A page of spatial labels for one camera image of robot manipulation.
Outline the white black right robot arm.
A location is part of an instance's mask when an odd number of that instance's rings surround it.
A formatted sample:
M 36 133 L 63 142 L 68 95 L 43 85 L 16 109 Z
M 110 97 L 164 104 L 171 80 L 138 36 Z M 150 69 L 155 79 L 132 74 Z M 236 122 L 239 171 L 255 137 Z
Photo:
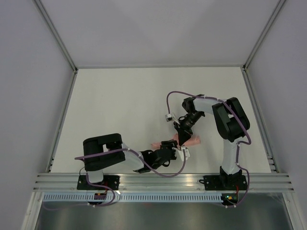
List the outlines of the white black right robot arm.
M 174 123 L 178 143 L 183 146 L 191 139 L 192 127 L 206 114 L 214 116 L 217 131 L 223 139 L 223 162 L 219 175 L 205 175 L 199 180 L 206 191 L 244 191 L 248 189 L 249 178 L 243 175 L 239 165 L 240 144 L 251 144 L 247 133 L 250 122 L 239 100 L 232 97 L 225 101 L 202 94 L 184 99 L 182 107 L 187 112 Z

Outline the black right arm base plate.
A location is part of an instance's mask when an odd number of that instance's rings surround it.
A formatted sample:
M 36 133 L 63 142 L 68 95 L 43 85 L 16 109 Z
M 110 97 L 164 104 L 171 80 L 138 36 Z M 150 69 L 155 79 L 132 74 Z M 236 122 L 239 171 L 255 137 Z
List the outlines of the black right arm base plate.
M 202 179 L 199 179 L 199 183 L 204 185 L 206 191 L 245 191 L 248 187 L 244 175 L 238 177 L 205 175 Z

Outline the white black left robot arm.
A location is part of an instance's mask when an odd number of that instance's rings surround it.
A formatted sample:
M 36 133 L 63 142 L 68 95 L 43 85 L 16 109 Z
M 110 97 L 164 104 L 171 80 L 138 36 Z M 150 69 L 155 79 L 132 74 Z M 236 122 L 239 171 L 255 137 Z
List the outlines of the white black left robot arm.
M 136 173 L 148 173 L 159 167 L 167 167 L 171 160 L 176 160 L 177 141 L 162 141 L 156 150 L 132 152 L 122 141 L 121 134 L 114 133 L 88 138 L 83 141 L 83 157 L 88 175 L 88 184 L 95 190 L 105 184 L 103 169 L 124 163 Z

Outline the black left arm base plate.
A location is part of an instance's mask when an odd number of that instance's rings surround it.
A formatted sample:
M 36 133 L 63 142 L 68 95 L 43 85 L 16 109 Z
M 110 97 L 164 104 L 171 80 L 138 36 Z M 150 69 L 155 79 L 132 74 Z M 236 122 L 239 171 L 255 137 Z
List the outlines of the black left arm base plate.
M 86 175 L 80 175 L 77 182 L 77 190 L 118 190 L 120 177 L 116 175 L 105 175 L 102 182 L 90 185 L 87 182 Z

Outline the pink cloth napkin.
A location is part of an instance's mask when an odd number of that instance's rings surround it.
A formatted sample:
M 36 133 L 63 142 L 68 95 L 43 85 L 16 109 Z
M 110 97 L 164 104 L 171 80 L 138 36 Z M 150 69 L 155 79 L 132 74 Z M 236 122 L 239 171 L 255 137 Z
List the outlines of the pink cloth napkin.
M 178 134 L 175 134 L 171 140 L 178 141 Z M 183 146 L 185 147 L 190 147 L 194 145 L 198 145 L 201 143 L 200 137 L 199 136 L 192 136 L 189 140 L 187 140 Z M 161 146 L 161 142 L 154 142 L 151 144 L 152 149 L 158 149 Z

